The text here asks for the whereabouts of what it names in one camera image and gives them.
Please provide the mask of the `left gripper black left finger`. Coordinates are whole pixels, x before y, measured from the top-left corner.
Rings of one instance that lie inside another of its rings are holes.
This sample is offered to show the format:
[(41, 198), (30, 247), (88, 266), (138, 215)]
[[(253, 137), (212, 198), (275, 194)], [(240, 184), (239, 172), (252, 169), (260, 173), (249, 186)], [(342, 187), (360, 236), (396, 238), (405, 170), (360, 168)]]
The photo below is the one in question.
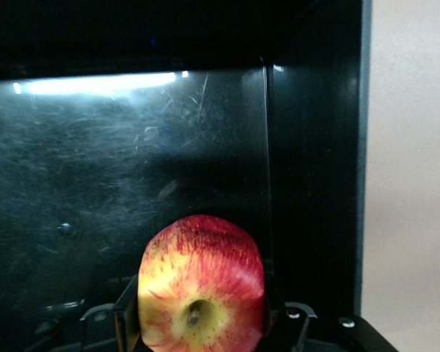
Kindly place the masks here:
[(113, 306), (118, 352), (135, 352), (141, 339), (137, 289), (134, 275)]

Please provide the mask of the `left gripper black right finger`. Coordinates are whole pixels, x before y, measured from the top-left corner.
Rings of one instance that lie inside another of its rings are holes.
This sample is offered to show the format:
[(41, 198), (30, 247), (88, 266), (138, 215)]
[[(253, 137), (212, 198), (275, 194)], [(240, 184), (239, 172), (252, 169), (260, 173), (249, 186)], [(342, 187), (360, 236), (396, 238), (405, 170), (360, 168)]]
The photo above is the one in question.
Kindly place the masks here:
[(265, 292), (262, 352), (304, 352), (315, 311), (307, 304), (285, 301), (273, 285), (266, 285)]

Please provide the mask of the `red yellow apple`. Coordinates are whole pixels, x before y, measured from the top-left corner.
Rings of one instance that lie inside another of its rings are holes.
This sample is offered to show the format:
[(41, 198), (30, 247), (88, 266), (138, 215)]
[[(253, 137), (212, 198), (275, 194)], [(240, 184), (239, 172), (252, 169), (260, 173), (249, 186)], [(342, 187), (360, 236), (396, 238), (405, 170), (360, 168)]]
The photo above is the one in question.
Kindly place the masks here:
[(263, 337), (257, 244), (215, 216), (187, 216), (150, 240), (137, 298), (142, 341), (152, 352), (254, 352)]

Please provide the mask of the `black plastic box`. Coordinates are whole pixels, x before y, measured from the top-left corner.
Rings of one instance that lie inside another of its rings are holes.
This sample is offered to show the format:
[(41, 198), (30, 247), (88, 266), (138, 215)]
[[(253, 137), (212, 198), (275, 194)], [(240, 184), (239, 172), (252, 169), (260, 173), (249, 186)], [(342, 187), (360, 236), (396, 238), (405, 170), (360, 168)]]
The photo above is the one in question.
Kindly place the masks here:
[(256, 241), (304, 352), (361, 311), (373, 0), (0, 0), (0, 352), (116, 347), (147, 242)]

